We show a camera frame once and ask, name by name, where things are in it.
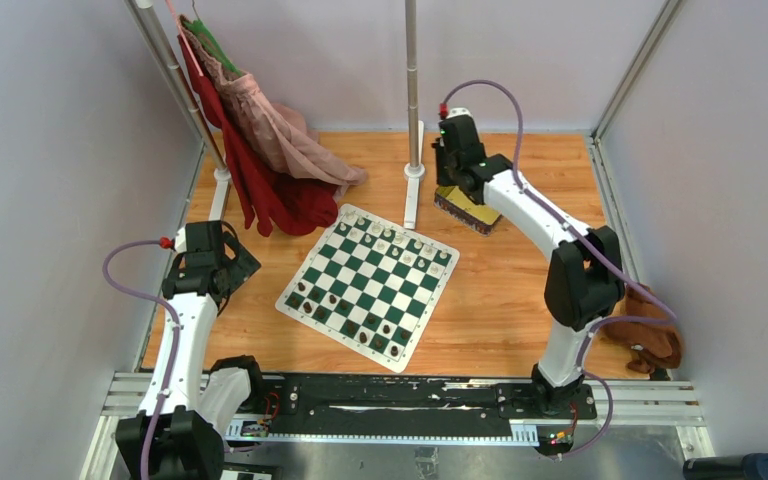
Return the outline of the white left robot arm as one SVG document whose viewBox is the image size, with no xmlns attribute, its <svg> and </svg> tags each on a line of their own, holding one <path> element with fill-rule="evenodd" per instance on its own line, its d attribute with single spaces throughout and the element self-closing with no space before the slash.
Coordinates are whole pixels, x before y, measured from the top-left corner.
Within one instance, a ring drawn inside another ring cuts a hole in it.
<svg viewBox="0 0 768 480">
<path fill-rule="evenodd" d="M 164 311 L 154 373 L 134 416 L 118 423 L 115 442 L 134 479 L 218 479 L 229 447 L 224 434 L 237 409 L 258 411 L 266 386 L 251 356 L 218 361 L 204 379 L 208 337 L 231 295 L 260 267 L 224 220 L 188 223 L 156 246 L 175 255 L 157 294 L 105 280 Z"/>
</svg>

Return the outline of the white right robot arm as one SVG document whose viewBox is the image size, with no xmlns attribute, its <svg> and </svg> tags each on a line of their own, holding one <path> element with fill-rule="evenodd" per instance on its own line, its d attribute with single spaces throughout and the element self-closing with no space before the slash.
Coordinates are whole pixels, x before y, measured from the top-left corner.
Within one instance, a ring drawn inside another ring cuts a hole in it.
<svg viewBox="0 0 768 480">
<path fill-rule="evenodd" d="M 507 218 L 548 261 L 544 301 L 553 319 L 544 354 L 534 366 L 531 403 L 556 417 L 583 381 L 583 363 L 598 321 L 613 312 L 625 288 L 616 233 L 591 228 L 540 193 L 511 160 L 488 155 L 471 113 L 443 112 L 434 141 L 437 181 L 471 203 Z"/>
</svg>

